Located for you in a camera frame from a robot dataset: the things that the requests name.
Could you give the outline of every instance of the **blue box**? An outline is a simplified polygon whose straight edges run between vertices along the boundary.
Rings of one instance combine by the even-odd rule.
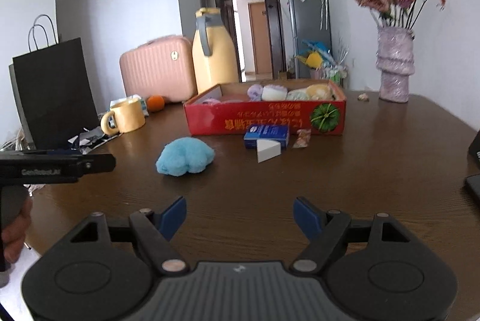
[[[247,149],[257,148],[257,139],[270,139],[280,142],[283,149],[289,145],[289,127],[274,126],[273,124],[253,124],[249,127],[243,142]]]

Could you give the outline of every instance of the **watermelon illustration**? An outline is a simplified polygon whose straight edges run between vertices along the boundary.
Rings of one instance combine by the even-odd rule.
[[[333,104],[322,104],[315,107],[310,115],[310,122],[320,132],[333,131],[340,122],[340,110]]]

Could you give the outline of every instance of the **yellow thermos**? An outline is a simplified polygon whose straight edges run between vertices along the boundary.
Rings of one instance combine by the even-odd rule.
[[[193,65],[198,93],[220,83],[237,83],[239,74],[235,47],[224,27],[220,9],[201,8],[196,13]]]

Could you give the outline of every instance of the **finger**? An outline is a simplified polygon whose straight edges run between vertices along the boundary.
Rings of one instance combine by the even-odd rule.
[[[33,207],[33,200],[31,197],[28,197],[25,200],[25,203],[22,206],[22,209],[20,210],[20,214],[23,215],[25,218],[30,217],[30,213],[32,212],[32,207]]]
[[[5,250],[3,251],[5,260],[7,260],[9,263],[16,263],[20,258],[20,254],[22,253],[24,242],[25,242],[25,236],[8,244],[8,246],[6,246]]]
[[[1,239],[5,244],[18,240],[25,235],[26,230],[32,222],[30,217],[23,217],[19,215],[15,220],[3,229]]]

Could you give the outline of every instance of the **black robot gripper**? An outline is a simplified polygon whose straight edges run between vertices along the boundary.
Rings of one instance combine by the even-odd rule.
[[[169,244],[184,198],[127,220],[93,213],[26,273],[37,321],[435,321],[457,294],[451,269],[388,214],[352,220],[294,202],[309,245],[281,261],[203,261],[190,269]],[[112,243],[131,243],[134,252]],[[366,243],[349,253],[349,243]]]

